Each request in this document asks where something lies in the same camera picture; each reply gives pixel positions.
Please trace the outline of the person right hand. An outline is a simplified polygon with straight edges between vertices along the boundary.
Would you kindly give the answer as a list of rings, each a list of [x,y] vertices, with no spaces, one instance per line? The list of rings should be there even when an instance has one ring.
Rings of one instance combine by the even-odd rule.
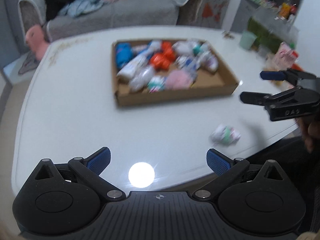
[[[296,119],[308,152],[319,150],[319,115]]]

